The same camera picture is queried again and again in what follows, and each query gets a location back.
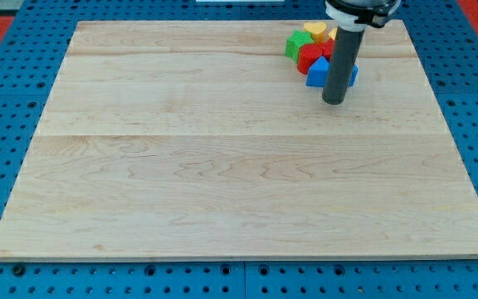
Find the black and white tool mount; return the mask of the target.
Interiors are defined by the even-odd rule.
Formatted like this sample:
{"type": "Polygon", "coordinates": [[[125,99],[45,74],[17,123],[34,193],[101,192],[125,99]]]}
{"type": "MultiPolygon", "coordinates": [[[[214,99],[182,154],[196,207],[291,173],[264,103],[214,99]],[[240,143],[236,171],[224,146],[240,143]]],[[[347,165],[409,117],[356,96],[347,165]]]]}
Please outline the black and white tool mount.
{"type": "Polygon", "coordinates": [[[401,0],[324,0],[325,13],[348,32],[382,28],[394,16],[401,0]]]}

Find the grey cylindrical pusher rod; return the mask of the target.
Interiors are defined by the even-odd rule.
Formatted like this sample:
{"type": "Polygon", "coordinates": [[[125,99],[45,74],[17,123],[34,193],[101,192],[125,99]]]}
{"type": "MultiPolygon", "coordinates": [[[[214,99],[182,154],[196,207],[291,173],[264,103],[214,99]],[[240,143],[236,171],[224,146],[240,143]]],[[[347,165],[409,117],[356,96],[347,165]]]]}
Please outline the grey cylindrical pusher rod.
{"type": "Polygon", "coordinates": [[[337,27],[322,93],[322,99],[327,104],[340,105],[344,102],[363,34],[364,31],[351,32],[337,27]]]}

